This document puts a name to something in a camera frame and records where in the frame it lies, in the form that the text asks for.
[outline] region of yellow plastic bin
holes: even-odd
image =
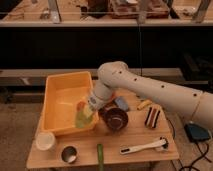
[[[87,103],[93,88],[90,72],[75,72],[47,77],[42,117],[42,131],[57,135],[71,134],[93,129],[98,122],[98,112],[84,128],[75,127],[76,106]]]

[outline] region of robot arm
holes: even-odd
[[[128,71],[124,62],[105,63],[88,102],[93,109],[104,107],[116,88],[125,88],[153,100],[213,131],[213,94],[163,81],[141,77]]]

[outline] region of green brush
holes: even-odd
[[[104,154],[102,144],[97,145],[97,152],[98,152],[99,171],[104,171]]]

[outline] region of white container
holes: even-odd
[[[56,138],[52,132],[41,132],[36,137],[36,147],[41,151],[54,149]]]

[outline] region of black cable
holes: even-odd
[[[200,149],[200,146],[198,143],[195,143],[198,150],[200,151],[201,154],[203,154],[203,151]],[[212,161],[207,157],[207,156],[204,156],[204,158],[209,162],[209,163],[212,163]]]
[[[199,171],[199,169],[197,169],[196,167],[194,167],[193,165],[198,162],[199,160],[201,160],[202,158],[204,158],[206,156],[206,154],[209,152],[209,144],[206,143],[206,151],[204,153],[202,153],[202,155],[200,157],[198,157],[197,159],[195,159],[189,166],[184,166],[181,167],[179,171],[182,171],[184,169],[189,169],[189,171],[191,171],[192,169]]]
[[[171,163],[172,163],[173,168],[177,171],[177,168],[176,168],[175,164],[173,163],[173,160],[171,160]]]
[[[139,22],[139,19],[137,19],[137,25],[138,25],[138,33],[139,33],[139,62],[140,62],[140,75],[142,76],[143,74],[143,71],[142,71],[142,40],[141,40],[141,36],[142,36],[142,33],[141,33],[141,27],[140,27],[140,22]]]
[[[173,137],[173,139],[175,139],[175,127],[174,127],[174,125],[172,124],[172,122],[170,121],[169,118],[166,117],[166,119],[167,119],[167,121],[169,121],[169,124],[172,127],[172,137]]]

